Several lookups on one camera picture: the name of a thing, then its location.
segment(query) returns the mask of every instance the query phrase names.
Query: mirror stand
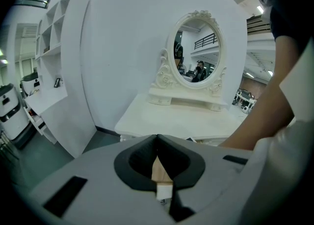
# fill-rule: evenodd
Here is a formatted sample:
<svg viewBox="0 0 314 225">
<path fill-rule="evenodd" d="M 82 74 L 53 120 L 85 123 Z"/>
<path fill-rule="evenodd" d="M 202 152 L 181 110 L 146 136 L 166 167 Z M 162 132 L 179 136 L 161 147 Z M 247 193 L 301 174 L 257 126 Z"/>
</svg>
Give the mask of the mirror stand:
<svg viewBox="0 0 314 225">
<path fill-rule="evenodd" d="M 182 25 L 191 20 L 201 20 L 210 25 L 217 35 L 219 42 L 219 55 L 217 66 L 207 79 L 190 83 L 179 74 L 174 61 L 174 39 Z M 226 72 L 226 45 L 223 34 L 216 20 L 208 11 L 195 11 L 182 17 L 171 31 L 167 48 L 161 51 L 161 67 L 155 82 L 149 89 L 147 101 L 152 104 L 170 105 L 172 99 L 182 100 L 193 104 L 202 104 L 213 111 L 221 111 L 227 105 L 221 95 L 224 74 Z"/>
</svg>

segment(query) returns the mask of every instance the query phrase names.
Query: white shelf unit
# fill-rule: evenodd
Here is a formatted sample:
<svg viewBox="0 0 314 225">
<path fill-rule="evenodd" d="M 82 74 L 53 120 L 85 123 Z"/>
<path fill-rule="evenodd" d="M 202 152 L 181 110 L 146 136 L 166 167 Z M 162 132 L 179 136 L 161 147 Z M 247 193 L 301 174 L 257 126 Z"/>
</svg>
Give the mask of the white shelf unit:
<svg viewBox="0 0 314 225">
<path fill-rule="evenodd" d="M 40 21 L 36 62 L 41 86 L 39 92 L 25 100 L 45 122 L 47 136 L 57 140 L 74 158 L 82 154 L 96 132 L 80 70 L 80 37 L 88 3 L 89 0 L 61 0 Z M 57 78 L 61 80 L 55 88 Z"/>
<path fill-rule="evenodd" d="M 30 107 L 25 108 L 23 107 L 27 117 L 29 118 L 30 122 L 34 125 L 34 127 L 37 129 L 37 131 L 41 134 L 44 135 L 49 141 L 51 141 L 53 144 L 57 142 L 57 140 L 54 138 L 54 136 L 51 134 L 50 130 L 47 128 L 45 125 L 44 121 L 42 118 L 40 118 L 38 115 L 31 116 L 29 114 Z"/>
</svg>

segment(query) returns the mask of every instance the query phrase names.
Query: white wall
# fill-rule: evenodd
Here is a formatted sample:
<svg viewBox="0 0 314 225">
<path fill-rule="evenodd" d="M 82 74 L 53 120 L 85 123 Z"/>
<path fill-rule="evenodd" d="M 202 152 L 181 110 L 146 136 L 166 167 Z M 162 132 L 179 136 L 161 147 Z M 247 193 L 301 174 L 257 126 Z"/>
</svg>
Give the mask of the white wall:
<svg viewBox="0 0 314 225">
<path fill-rule="evenodd" d="M 183 56 L 184 61 L 183 64 L 186 66 L 187 70 L 189 70 L 190 65 L 192 65 L 192 70 L 194 70 L 195 64 L 191 59 L 191 52 L 194 51 L 194 43 L 197 38 L 198 33 L 192 31 L 183 31 L 181 38 L 181 45 L 183 46 Z"/>
<path fill-rule="evenodd" d="M 192 32 L 192 31 L 186 31 L 186 30 L 182 32 L 181 45 L 183 46 L 183 56 L 184 56 L 183 64 L 186 66 L 188 70 L 194 70 L 195 66 L 197 66 L 198 60 L 203 60 L 204 62 L 209 62 L 211 64 L 213 63 L 209 59 L 207 60 L 205 58 L 200 58 L 199 56 L 194 57 L 195 56 L 194 52 L 202 51 L 208 48 L 218 46 L 218 43 L 215 42 L 214 44 L 208 44 L 204 47 L 199 47 L 196 50 L 194 50 L 196 41 L 212 33 L 213 31 L 209 26 L 203 27 L 199 32 Z"/>
<path fill-rule="evenodd" d="M 91 0 L 83 26 L 81 68 L 95 125 L 113 130 L 134 97 L 148 91 L 170 30 L 194 10 L 209 10 L 225 34 L 232 69 L 223 97 L 231 104 L 247 44 L 246 21 L 233 0 Z"/>
<path fill-rule="evenodd" d="M 35 60 L 33 61 L 33 67 L 37 67 Z M 8 66 L 7 65 L 1 66 L 1 68 L 0 68 L 0 86 L 1 85 L 7 85 L 9 83 L 16 83 L 16 85 L 19 85 L 21 79 L 24 76 L 31 74 L 33 71 L 32 66 L 31 66 L 31 59 L 21 60 L 21 61 L 15 62 L 14 69 L 15 69 L 15 80 L 12 82 L 10 80 L 10 76 L 8 75 Z"/>
</svg>

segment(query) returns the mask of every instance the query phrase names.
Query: black sleeve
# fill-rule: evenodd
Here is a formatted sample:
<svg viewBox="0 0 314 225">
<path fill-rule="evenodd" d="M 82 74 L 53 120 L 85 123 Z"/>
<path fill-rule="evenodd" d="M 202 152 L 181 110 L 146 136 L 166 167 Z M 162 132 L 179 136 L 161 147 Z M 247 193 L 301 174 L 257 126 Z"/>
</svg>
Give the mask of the black sleeve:
<svg viewBox="0 0 314 225">
<path fill-rule="evenodd" d="M 278 38 L 279 36 L 289 36 L 291 38 L 296 39 L 296 32 L 294 32 L 286 21 L 280 16 L 280 14 L 272 8 L 270 12 L 270 29 L 274 38 Z"/>
</svg>

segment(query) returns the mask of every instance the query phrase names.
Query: black slot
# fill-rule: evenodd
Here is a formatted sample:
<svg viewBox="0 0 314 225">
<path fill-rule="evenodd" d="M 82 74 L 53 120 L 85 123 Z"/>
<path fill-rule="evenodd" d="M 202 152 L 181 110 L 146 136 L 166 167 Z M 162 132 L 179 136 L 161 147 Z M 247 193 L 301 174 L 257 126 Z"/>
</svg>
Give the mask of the black slot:
<svg viewBox="0 0 314 225">
<path fill-rule="evenodd" d="M 42 122 L 42 123 L 38 126 L 38 128 L 39 128 L 39 129 L 42 129 L 42 128 L 45 126 L 45 124 L 46 124 L 45 122 Z"/>
<path fill-rule="evenodd" d="M 5 105 L 7 103 L 10 102 L 10 98 L 5 98 L 3 101 L 2 101 L 2 105 Z"/>
<path fill-rule="evenodd" d="M 153 163 L 157 157 L 156 135 L 151 135 L 123 150 L 114 159 L 114 170 L 129 187 L 141 191 L 157 191 L 152 178 Z"/>
<path fill-rule="evenodd" d="M 228 160 L 237 164 L 241 164 L 241 165 L 245 165 L 248 161 L 248 159 L 244 159 L 244 158 L 240 158 L 240 157 L 236 157 L 233 155 L 226 155 L 225 157 L 223 157 L 224 160 Z"/>
<path fill-rule="evenodd" d="M 49 201 L 46 202 L 44 208 L 56 215 L 62 217 L 64 212 L 70 206 L 72 201 L 81 191 L 87 179 L 77 176 L 72 177 L 58 192 L 56 192 Z"/>
</svg>

